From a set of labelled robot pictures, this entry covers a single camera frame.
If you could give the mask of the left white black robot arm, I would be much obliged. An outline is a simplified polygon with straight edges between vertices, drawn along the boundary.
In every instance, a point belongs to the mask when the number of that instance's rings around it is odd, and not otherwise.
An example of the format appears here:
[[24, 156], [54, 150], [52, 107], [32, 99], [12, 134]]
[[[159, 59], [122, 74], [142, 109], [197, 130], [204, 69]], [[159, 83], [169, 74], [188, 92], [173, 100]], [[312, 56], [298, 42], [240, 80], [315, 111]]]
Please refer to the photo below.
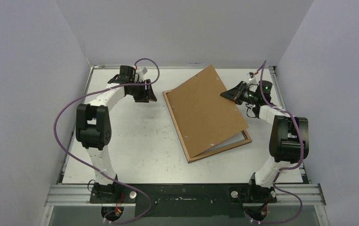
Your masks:
[[146, 73], [145, 67], [122, 65], [119, 73], [107, 82], [105, 91], [89, 103], [77, 106], [75, 136], [95, 167], [92, 198], [113, 203], [122, 196], [108, 150], [112, 138], [109, 113], [126, 96], [133, 96], [136, 103], [157, 101]]

